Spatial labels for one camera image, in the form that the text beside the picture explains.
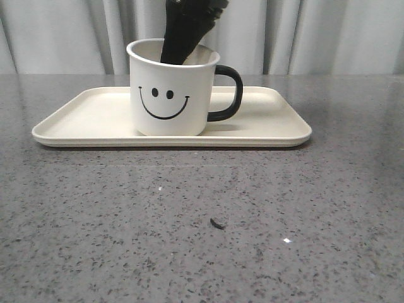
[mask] white mug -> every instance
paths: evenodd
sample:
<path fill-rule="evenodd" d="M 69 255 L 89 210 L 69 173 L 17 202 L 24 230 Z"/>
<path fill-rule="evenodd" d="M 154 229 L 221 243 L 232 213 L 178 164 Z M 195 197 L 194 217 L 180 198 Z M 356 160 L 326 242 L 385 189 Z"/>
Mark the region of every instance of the white mug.
<path fill-rule="evenodd" d="M 243 84 L 238 72 L 217 65 L 217 52 L 198 45 L 183 65 L 160 62 L 163 39 L 131 42 L 131 108 L 135 128 L 147 136 L 196 136 L 207 121 L 232 117 L 241 104 Z M 236 91 L 230 107 L 208 112 L 215 74 L 234 79 Z"/>

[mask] small debris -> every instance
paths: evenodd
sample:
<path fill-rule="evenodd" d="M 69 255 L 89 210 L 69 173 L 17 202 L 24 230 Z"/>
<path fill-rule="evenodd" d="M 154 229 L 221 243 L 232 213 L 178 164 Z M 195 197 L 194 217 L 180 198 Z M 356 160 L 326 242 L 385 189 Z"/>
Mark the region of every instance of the small debris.
<path fill-rule="evenodd" d="M 217 229 L 220 229 L 220 230 L 224 230 L 224 229 L 226 228 L 226 225 L 217 223 L 213 218 L 210 218 L 210 223 L 211 223 L 214 227 L 216 227 Z"/>

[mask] black mug handle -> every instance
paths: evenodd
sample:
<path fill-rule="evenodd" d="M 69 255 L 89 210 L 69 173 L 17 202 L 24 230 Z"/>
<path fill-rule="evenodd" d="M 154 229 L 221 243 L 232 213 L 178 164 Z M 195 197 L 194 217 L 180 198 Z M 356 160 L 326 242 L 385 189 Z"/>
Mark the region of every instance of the black mug handle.
<path fill-rule="evenodd" d="M 233 78 L 235 81 L 235 95 L 230 107 L 218 112 L 209 112 L 208 122 L 222 121 L 232 117 L 239 110 L 242 99 L 243 84 L 239 73 L 235 69 L 226 65 L 217 65 L 215 74 L 222 74 Z"/>

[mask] mug rim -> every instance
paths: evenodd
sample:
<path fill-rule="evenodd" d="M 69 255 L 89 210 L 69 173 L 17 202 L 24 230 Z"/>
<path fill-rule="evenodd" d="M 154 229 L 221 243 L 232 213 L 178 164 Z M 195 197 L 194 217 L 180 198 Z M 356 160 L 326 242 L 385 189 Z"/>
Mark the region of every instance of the mug rim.
<path fill-rule="evenodd" d="M 215 56 L 214 60 L 212 60 L 211 62 L 206 63 L 206 64 L 191 64 L 191 65 L 167 64 L 167 63 L 161 63 L 161 62 L 158 62 L 158 61 L 153 61 L 153 60 L 150 60 L 150 59 L 146 59 L 146 58 L 141 57 L 140 55 L 136 54 L 132 50 L 132 48 L 137 44 L 141 44 L 141 43 L 145 43 L 145 42 L 163 42 L 163 41 L 164 41 L 163 38 L 150 38 L 150 39 L 135 40 L 135 41 L 132 41 L 131 43 L 129 43 L 126 46 L 126 52 L 127 52 L 127 54 L 129 56 L 131 56 L 131 57 L 133 57 L 133 58 L 135 58 L 137 60 L 140 60 L 140 61 L 143 61 L 143 62 L 146 62 L 146 63 L 149 63 L 149 64 L 157 65 L 157 66 L 169 66 L 171 68 L 177 68 L 177 69 L 190 69 L 190 68 L 200 68 L 200 67 L 214 66 L 220 60 L 220 54 L 218 52 L 216 52 L 214 50 L 211 50 L 209 47 L 206 47 L 206 46 L 201 45 L 201 44 L 198 44 L 196 47 L 202 47 L 204 49 L 208 49 Z"/>

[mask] smiley face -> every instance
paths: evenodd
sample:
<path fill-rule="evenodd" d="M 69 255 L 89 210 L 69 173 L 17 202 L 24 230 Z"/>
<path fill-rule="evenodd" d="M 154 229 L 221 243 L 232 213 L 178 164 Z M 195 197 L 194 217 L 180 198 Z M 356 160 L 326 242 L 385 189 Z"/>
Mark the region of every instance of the smiley face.
<path fill-rule="evenodd" d="M 146 106 L 145 100 L 143 99 L 143 95 L 142 95 L 142 86 L 139 86 L 139 93 L 140 93 L 141 103 L 142 103 L 144 109 L 147 111 L 147 113 L 149 115 L 151 115 L 152 117 L 154 117 L 156 119 L 160 119 L 160 120 L 169 120 L 169 119 L 173 119 L 173 118 L 177 117 L 185 109 L 185 107 L 187 106 L 187 103 L 188 103 L 188 99 L 189 99 L 189 96 L 185 96 L 184 103 L 179 106 L 179 109 L 176 110 L 174 114 L 169 115 L 169 116 L 160 116 L 160 115 L 156 115 L 156 113 L 152 113 L 149 110 L 149 108 Z M 153 88 L 151 90 L 151 95 L 153 98 L 157 98 L 160 95 L 160 93 L 157 88 Z M 167 92 L 165 93 L 165 97 L 167 100 L 164 100 L 164 101 L 170 102 L 170 100 L 172 100 L 174 98 L 174 92 L 172 90 L 167 90 Z"/>

